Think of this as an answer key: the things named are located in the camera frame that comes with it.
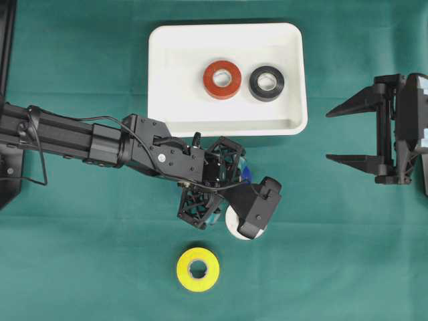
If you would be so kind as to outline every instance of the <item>white tape roll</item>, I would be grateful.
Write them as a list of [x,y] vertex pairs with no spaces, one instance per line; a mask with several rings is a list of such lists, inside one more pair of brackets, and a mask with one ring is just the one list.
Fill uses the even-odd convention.
[[[229,230],[230,234],[232,234],[237,239],[244,239],[246,241],[250,240],[248,237],[245,237],[242,234],[240,234],[240,232],[238,232],[237,228],[239,225],[239,218],[237,213],[233,210],[232,206],[229,206],[227,208],[225,220],[226,220],[227,229]],[[264,230],[261,229],[254,238],[257,239],[261,234],[263,234],[263,232]]]

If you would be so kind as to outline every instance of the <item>plastic tray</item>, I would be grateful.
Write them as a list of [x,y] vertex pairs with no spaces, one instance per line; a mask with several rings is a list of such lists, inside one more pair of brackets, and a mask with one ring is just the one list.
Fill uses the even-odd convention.
[[[210,97],[205,68],[229,60],[241,70],[238,93]],[[249,76],[263,65],[276,67],[285,88],[273,102],[249,92]],[[203,136],[295,135],[308,121],[302,34],[289,23],[174,25],[156,28],[148,53],[148,117],[166,122],[171,134]]]

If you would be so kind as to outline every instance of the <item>yellow tape roll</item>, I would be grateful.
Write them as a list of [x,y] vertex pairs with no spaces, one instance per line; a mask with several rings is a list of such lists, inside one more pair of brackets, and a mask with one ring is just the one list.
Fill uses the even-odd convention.
[[[202,261],[207,271],[202,278],[194,278],[190,266],[193,262]],[[220,275],[219,261],[215,255],[202,247],[188,249],[177,262],[177,277],[180,283],[192,292],[204,292],[213,287]]]

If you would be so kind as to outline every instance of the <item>green tablecloth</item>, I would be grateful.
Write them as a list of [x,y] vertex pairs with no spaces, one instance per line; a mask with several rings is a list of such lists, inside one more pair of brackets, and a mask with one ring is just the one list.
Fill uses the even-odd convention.
[[[420,165],[412,185],[382,186],[324,156],[375,153],[373,114],[324,115],[373,76],[428,72],[428,2],[19,0],[7,98],[72,116],[145,115],[155,27],[249,21],[300,28],[308,94],[301,134],[237,138],[256,180],[284,187],[263,237],[179,221],[174,183],[47,155],[48,187],[24,183],[0,212],[1,320],[428,318]],[[36,154],[25,173],[41,174]],[[192,244],[221,264],[202,294],[175,276]]]

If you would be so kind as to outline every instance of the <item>robotic arm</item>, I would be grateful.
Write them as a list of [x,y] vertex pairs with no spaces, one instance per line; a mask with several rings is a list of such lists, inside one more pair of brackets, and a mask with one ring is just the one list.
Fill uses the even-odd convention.
[[[110,120],[120,128],[86,121]],[[66,159],[77,158],[87,165],[120,168],[128,166],[144,175],[178,182],[183,189],[178,217],[205,229],[229,203],[239,217],[238,232],[253,239],[265,229],[280,202],[281,185],[265,177],[251,183],[246,174],[245,149],[221,137],[207,150],[197,132],[192,146],[172,137],[166,124],[136,114],[123,121],[113,117],[70,118],[37,106],[21,108],[0,103],[0,207],[20,192],[27,179],[47,184],[43,153]],[[21,176],[23,150],[40,152],[45,182]]]

